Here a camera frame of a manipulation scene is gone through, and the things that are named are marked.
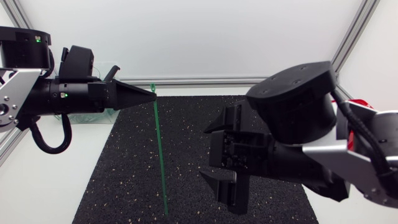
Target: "screw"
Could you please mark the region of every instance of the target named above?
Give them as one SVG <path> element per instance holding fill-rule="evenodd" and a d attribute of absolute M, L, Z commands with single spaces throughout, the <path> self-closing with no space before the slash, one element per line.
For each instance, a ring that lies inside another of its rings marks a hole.
<path fill-rule="evenodd" d="M 368 199 L 368 200 L 372 200 L 372 198 L 368 195 L 368 194 L 365 194 L 365 195 L 363 195 L 366 199 Z"/>
<path fill-rule="evenodd" d="M 373 193 L 373 194 L 379 194 L 380 191 L 379 191 L 378 189 L 376 189 L 376 188 L 373 188 L 373 189 L 372 189 L 372 193 Z"/>
<path fill-rule="evenodd" d="M 301 82 L 301 80 L 296 80 L 293 82 L 293 85 L 299 84 Z"/>

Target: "metal bracket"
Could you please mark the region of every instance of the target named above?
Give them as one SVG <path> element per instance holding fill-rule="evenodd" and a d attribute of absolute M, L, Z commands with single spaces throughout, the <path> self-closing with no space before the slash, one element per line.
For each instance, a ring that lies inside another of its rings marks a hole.
<path fill-rule="evenodd" d="M 20 69 L 0 87 L 0 132 L 15 128 L 16 117 L 41 73 L 41 69 Z"/>
<path fill-rule="evenodd" d="M 375 113 L 374 110 L 350 102 L 355 113 Z M 330 169 L 346 181 L 355 185 L 364 197 L 374 203 L 398 208 L 398 200 L 386 194 L 376 176 L 376 171 L 370 158 L 349 151 L 347 140 L 337 140 L 336 126 L 326 135 L 316 141 L 303 144 L 303 152 L 313 160 Z M 398 156 L 387 157 L 390 165 L 398 164 Z"/>

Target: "black cylindrical motor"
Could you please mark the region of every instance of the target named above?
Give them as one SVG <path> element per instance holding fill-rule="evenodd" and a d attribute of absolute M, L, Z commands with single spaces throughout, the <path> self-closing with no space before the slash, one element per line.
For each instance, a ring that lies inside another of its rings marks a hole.
<path fill-rule="evenodd" d="M 40 78 L 22 107 L 22 114 L 42 116 L 61 113 L 100 113 L 105 97 L 93 96 L 90 85 L 103 87 L 105 83 L 59 83 L 59 80 Z"/>
<path fill-rule="evenodd" d="M 303 144 L 327 134 L 336 123 L 329 92 L 336 87 L 330 62 L 281 71 L 253 86 L 246 97 L 284 144 Z"/>

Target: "black cable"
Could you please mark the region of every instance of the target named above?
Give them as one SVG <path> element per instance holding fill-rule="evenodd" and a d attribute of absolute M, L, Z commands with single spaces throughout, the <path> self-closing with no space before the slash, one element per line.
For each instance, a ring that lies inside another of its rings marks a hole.
<path fill-rule="evenodd" d="M 50 69 L 44 73 L 44 75 L 40 76 L 41 78 L 47 78 L 51 75 L 51 73 L 54 71 L 54 56 L 52 55 L 51 50 L 49 49 L 49 54 L 50 54 Z"/>
<path fill-rule="evenodd" d="M 376 137 L 370 132 L 370 130 L 365 126 L 365 124 L 352 112 L 349 104 L 346 103 L 340 94 L 334 90 L 330 93 L 332 97 L 336 100 L 336 103 L 343 113 L 343 115 L 347 118 L 351 127 L 354 129 L 356 134 L 361 135 L 372 147 L 371 150 L 368 147 L 364 147 L 369 154 L 372 165 L 377 173 L 377 175 L 386 175 L 391 172 L 390 166 L 386 160 L 386 156 L 384 155 Z"/>
<path fill-rule="evenodd" d="M 56 148 L 52 148 L 45 143 L 43 136 L 39 131 L 39 127 L 37 127 L 34 120 L 32 120 L 32 123 L 30 124 L 30 130 L 32 131 L 33 140 L 41 150 L 49 154 L 58 154 L 65 151 L 72 141 L 72 127 L 70 126 L 68 115 L 66 114 L 62 114 L 62 126 L 65 137 L 62 144 Z"/>
<path fill-rule="evenodd" d="M 369 155 L 374 170 L 376 171 L 377 178 L 379 179 L 381 186 L 386 190 L 386 194 L 398 199 L 398 169 L 390 168 L 386 156 L 384 155 L 376 137 L 374 137 L 373 133 L 370 132 L 365 124 L 352 112 L 349 104 L 342 99 L 340 94 L 336 90 L 333 90 L 330 94 L 336 100 L 340 111 L 347 118 L 349 124 L 354 130 L 354 133 L 370 144 L 370 148 L 367 146 L 364 146 L 363 148 Z"/>

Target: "black plastic housing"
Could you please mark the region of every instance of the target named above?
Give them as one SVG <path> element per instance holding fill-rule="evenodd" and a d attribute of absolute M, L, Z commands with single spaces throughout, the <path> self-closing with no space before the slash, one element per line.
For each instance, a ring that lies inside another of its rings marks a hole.
<path fill-rule="evenodd" d="M 297 65 L 253 86 L 246 98 L 284 144 L 303 144 L 327 134 L 336 123 L 328 93 L 336 87 L 330 62 Z"/>
<path fill-rule="evenodd" d="M 0 27 L 0 55 L 4 68 L 50 68 L 50 34 L 38 30 Z"/>

